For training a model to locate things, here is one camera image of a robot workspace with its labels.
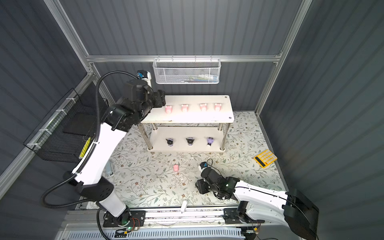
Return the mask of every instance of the patterned mat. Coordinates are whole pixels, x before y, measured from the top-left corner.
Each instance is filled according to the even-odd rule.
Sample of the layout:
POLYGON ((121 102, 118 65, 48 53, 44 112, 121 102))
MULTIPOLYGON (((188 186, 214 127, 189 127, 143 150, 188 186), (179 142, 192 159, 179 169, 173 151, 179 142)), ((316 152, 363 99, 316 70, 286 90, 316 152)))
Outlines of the patterned mat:
MULTIPOLYGON (((106 177, 115 186, 119 197, 129 207, 180 206, 184 199, 189 205, 229 205, 234 200, 217 199, 211 192, 201 195, 195 187, 201 179, 198 165, 213 159, 213 166, 224 177, 240 178, 250 184, 284 190, 275 164, 261 168, 253 159, 266 150, 267 145, 254 112, 234 112, 226 143, 226 151, 220 153, 186 153, 147 151, 137 126, 133 126, 113 152, 110 160, 115 174, 106 177), (173 165, 179 171, 173 171, 173 165)), ((178 124, 177 126, 218 126, 217 124, 178 124)), ((151 134, 150 124, 145 124, 151 134)), ((98 208, 88 203, 87 209, 98 208)))

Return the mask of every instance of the white shelf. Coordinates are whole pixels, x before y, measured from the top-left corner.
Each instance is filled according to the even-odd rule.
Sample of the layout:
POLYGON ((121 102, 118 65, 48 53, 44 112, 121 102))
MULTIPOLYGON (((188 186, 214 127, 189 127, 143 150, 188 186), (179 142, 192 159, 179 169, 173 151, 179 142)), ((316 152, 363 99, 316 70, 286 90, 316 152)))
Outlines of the white shelf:
POLYGON ((220 150, 223 132, 217 127, 157 127, 151 133, 153 149, 149 152, 224 152, 220 150), (192 146, 187 144, 188 137, 195 139, 192 146), (208 137, 214 138, 211 146, 207 145, 208 137), (172 147, 168 146, 166 138, 173 139, 172 147))
POLYGON ((233 123, 233 111, 228 95, 166 95, 166 105, 172 106, 167 114, 165 106, 152 108, 142 123, 233 123), (207 103, 207 111, 200 110, 200 104, 207 103), (215 103, 221 103, 221 110, 215 111, 215 103), (181 111, 181 105, 188 104, 188 112, 181 111))

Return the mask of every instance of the vent grille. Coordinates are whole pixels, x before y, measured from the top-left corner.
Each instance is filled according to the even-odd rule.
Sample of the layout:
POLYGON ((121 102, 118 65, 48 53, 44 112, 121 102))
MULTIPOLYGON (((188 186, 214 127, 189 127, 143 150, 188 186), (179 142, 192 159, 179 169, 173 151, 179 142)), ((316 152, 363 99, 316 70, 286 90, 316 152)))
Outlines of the vent grille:
MULTIPOLYGON (((170 228, 170 229, 140 229, 127 234, 126 237, 114 237, 115 230, 104 230, 110 239, 169 239, 201 238, 201 239, 244 239, 240 228, 170 228)), ((104 240, 98 230, 71 231, 68 240, 104 240)))

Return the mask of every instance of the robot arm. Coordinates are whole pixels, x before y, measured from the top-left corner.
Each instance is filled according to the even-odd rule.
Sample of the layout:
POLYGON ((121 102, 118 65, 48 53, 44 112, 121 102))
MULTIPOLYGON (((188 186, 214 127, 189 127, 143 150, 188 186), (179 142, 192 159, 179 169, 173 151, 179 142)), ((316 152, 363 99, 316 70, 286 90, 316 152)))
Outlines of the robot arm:
POLYGON ((126 83, 126 95, 115 105, 110 106, 102 117, 99 137, 95 146, 90 147, 82 161, 72 170, 76 177, 72 185, 77 192, 107 210, 115 222, 124 226, 129 219, 129 208, 117 196, 113 184, 102 177, 103 169, 125 134, 132 125, 139 124, 152 108, 165 105, 165 93, 162 90, 153 92, 148 85, 150 73, 138 71, 140 79, 132 79, 126 83))
POLYGON ((319 209, 298 190, 273 191, 238 178, 224 178, 206 162, 202 162, 199 169, 203 178, 196 182, 199 192, 213 191, 219 199, 238 200, 236 212, 240 221, 279 223, 304 239, 316 240, 319 209))

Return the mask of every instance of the corrugated wall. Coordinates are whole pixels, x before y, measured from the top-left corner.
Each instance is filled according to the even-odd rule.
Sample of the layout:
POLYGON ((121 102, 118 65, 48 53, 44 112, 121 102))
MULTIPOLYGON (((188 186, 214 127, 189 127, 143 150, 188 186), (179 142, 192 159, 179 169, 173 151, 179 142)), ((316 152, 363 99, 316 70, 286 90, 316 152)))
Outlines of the corrugated wall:
POLYGON ((312 3, 261 118, 320 239, 384 228, 384 1, 312 3))
MULTIPOLYGON (((96 63, 101 75, 115 69, 135 73, 144 69, 153 73, 152 63, 96 63)), ((152 87, 155 91, 163 89, 168 95, 204 95, 227 94, 231 98, 234 110, 255 110, 264 89, 273 63, 222 63, 218 84, 156 84, 153 76, 152 87)), ((125 75, 115 74, 107 77, 105 83, 113 98, 123 95, 123 84, 130 80, 125 75)))
MULTIPOLYGON (((275 55, 300 0, 62 1, 90 55, 275 55)), ((101 74, 152 65, 97 63, 101 74)), ((159 85, 167 94, 228 94, 234 110, 254 110, 273 63, 223 63, 220 83, 159 85)), ((118 100, 122 82, 107 86, 118 100)))
POLYGON ((299 0, 61 1, 90 55, 273 55, 299 0))
MULTIPOLYGON (((86 72, 42 0, 0 1, 0 172, 23 141, 86 72)), ((73 164, 34 157, 0 200, 1 239, 52 239, 65 209, 44 209, 40 195, 73 164)), ((69 187, 49 201, 78 199, 69 187)))

